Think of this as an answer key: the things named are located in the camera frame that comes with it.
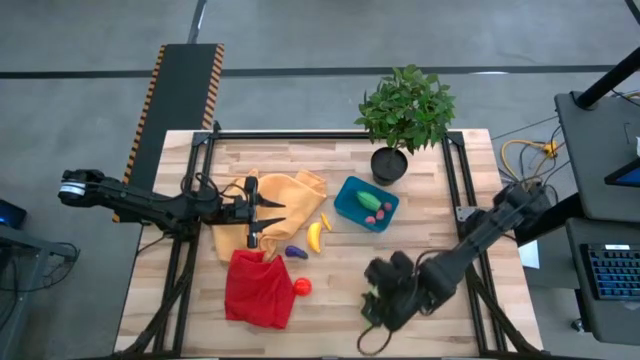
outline keyboard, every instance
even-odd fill
[[[640,246],[594,244],[581,250],[597,299],[640,301]]]

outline black and yellow striped tape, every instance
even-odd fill
[[[131,170],[133,169],[133,162],[136,160],[136,153],[138,152],[138,147],[140,146],[140,137],[142,137],[144,123],[147,120],[147,112],[149,111],[149,106],[151,106],[151,97],[153,96],[153,90],[156,88],[156,81],[158,79],[158,72],[160,71],[160,64],[162,64],[162,58],[164,57],[164,49],[165,45],[162,45],[160,47],[160,51],[158,52],[156,66],[153,68],[153,72],[151,73],[151,82],[149,82],[147,96],[145,97],[144,105],[142,106],[142,115],[140,115],[140,120],[138,121],[136,137],[133,139],[133,145],[131,146],[131,151],[129,152],[127,167],[124,170],[124,176],[122,177],[122,182],[124,184],[129,184]],[[113,214],[113,222],[120,222],[120,216],[118,216],[117,214]]]
[[[204,114],[202,116],[202,128],[211,130],[213,125],[213,110],[216,108],[216,99],[218,98],[218,87],[220,85],[220,74],[222,73],[222,59],[224,58],[224,45],[216,46],[216,53],[213,57],[213,68],[211,69],[211,78],[209,79],[209,88],[207,91],[207,100],[204,105]]]

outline purple eggplant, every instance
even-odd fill
[[[300,259],[308,259],[309,255],[297,246],[289,245],[284,249],[284,254],[288,257],[299,257]]]

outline blue container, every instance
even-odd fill
[[[367,216],[375,217],[376,213],[365,209],[360,204],[356,197],[356,192],[358,191],[368,192],[369,194],[377,197],[382,204],[386,202],[391,203],[391,211],[385,211],[384,219],[376,220],[375,224],[367,224],[364,219],[366,219]],[[392,195],[382,189],[378,189],[355,176],[349,176],[347,181],[344,182],[344,185],[342,185],[342,189],[340,189],[340,193],[338,193],[336,200],[333,202],[333,206],[336,207],[336,212],[338,214],[346,217],[347,219],[358,223],[371,231],[382,232],[387,228],[387,226],[389,226],[389,223],[391,223],[391,218],[393,218],[393,214],[396,212],[398,203],[400,203],[400,200],[398,200],[395,195]]]

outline black plant pot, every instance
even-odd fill
[[[393,184],[404,175],[408,166],[409,162],[402,151],[396,151],[390,147],[380,148],[371,156],[373,180],[378,185]]]

